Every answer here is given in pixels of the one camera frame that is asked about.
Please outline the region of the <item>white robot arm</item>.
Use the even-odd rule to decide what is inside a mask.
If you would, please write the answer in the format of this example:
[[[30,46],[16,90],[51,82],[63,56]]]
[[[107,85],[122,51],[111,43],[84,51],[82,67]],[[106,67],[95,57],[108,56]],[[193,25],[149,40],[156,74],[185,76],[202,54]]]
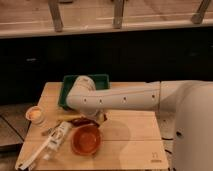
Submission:
[[[213,81],[157,81],[98,90],[91,77],[79,76],[66,103],[91,119],[101,109],[173,112],[173,169],[213,171]]]

